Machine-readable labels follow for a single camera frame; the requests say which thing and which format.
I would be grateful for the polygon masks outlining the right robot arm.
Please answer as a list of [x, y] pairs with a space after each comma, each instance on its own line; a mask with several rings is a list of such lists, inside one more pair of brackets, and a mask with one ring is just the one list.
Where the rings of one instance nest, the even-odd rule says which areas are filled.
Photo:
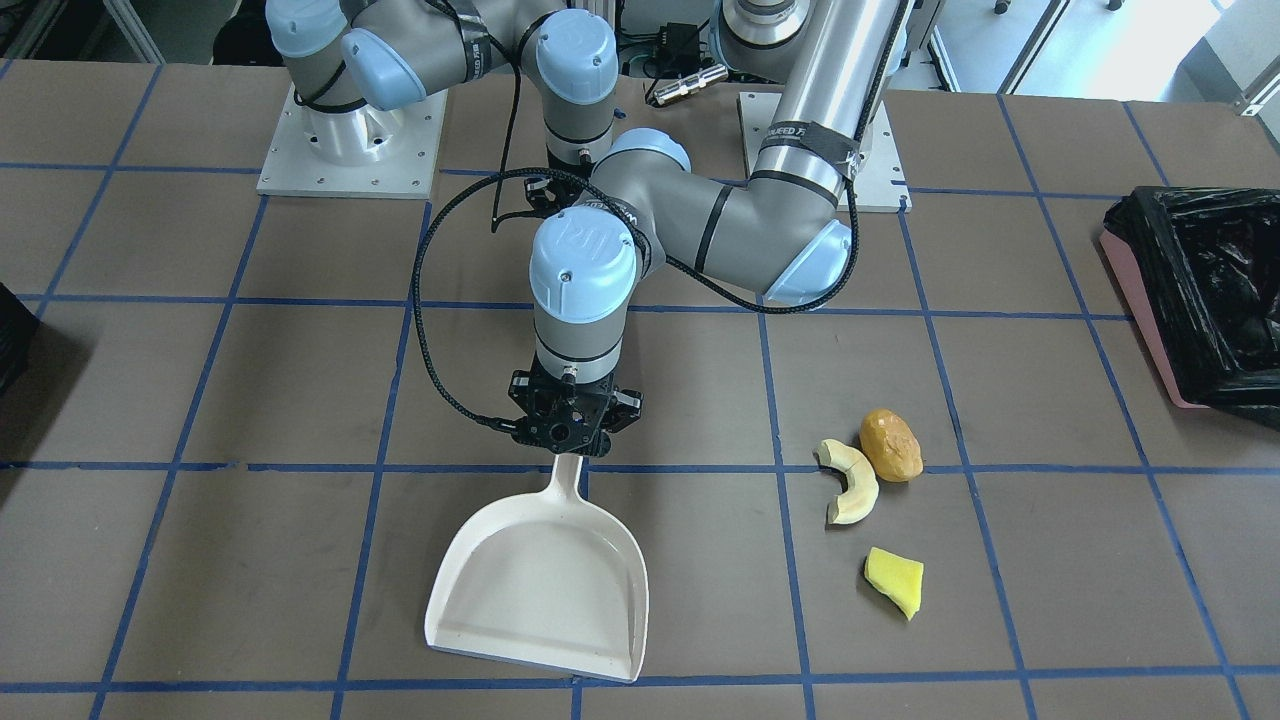
[[260, 190], [280, 193], [273, 167], [306, 160], [298, 181], [328, 191], [407, 193], [390, 168], [428, 161], [433, 96], [509, 68], [541, 99], [552, 168], [586, 176], [614, 141], [620, 67], [609, 22], [571, 1], [268, 1], [265, 24], [293, 91]]

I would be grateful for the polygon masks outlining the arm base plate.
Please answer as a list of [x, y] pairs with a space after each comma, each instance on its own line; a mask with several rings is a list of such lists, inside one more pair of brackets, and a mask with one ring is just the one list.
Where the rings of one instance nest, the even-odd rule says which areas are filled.
[[776, 111], [781, 99], [777, 92], [739, 94], [742, 155], [749, 177], [804, 178], [819, 188], [832, 190], [841, 211], [846, 211], [849, 204], [840, 181], [851, 181], [859, 213], [913, 210], [884, 102], [876, 108], [861, 140], [852, 141], [836, 129], [806, 120], [778, 120]]
[[256, 190], [266, 196], [428, 200], [448, 94], [393, 111], [326, 114], [285, 96]]

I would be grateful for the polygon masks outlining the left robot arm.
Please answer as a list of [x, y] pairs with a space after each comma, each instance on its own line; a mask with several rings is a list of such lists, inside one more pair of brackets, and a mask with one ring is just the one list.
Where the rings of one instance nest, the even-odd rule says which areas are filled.
[[851, 193], [867, 127], [892, 73], [906, 1], [721, 1], [710, 46], [783, 85], [742, 187], [692, 173], [667, 133], [623, 132], [577, 200], [532, 237], [535, 356], [513, 374], [521, 445], [594, 457], [636, 421], [641, 400], [614, 382], [636, 286], [669, 264], [718, 295], [764, 299], [773, 314], [827, 302], [858, 252], [837, 208]]

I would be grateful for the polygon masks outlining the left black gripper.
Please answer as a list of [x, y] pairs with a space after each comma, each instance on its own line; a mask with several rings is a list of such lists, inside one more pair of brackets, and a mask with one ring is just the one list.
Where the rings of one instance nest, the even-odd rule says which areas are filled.
[[509, 432], [513, 439], [557, 455], [604, 457], [611, 451], [611, 434], [643, 414], [643, 393], [618, 388], [612, 373], [577, 383], [566, 375], [554, 378], [543, 368], [517, 370], [508, 396], [524, 411]]

